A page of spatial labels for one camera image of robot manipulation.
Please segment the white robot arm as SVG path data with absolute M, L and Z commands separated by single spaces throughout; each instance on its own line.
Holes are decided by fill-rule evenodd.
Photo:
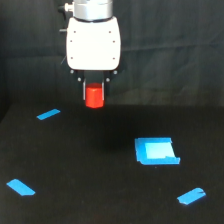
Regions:
M 60 29 L 66 34 L 66 60 L 73 72 L 102 71 L 101 83 L 86 83 L 79 77 L 83 100 L 92 98 L 105 102 L 106 84 L 110 82 L 120 63 L 121 34 L 113 15 L 113 0 L 72 0 L 58 7 L 63 15 L 71 13 L 68 26 Z

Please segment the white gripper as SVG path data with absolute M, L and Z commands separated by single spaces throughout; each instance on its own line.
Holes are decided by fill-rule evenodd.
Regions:
M 72 74 L 82 82 L 83 100 L 86 100 L 85 71 L 115 71 L 121 58 L 121 35 L 116 17 L 100 22 L 69 19 L 66 34 L 66 59 Z M 102 81 L 102 99 L 106 100 L 108 82 Z

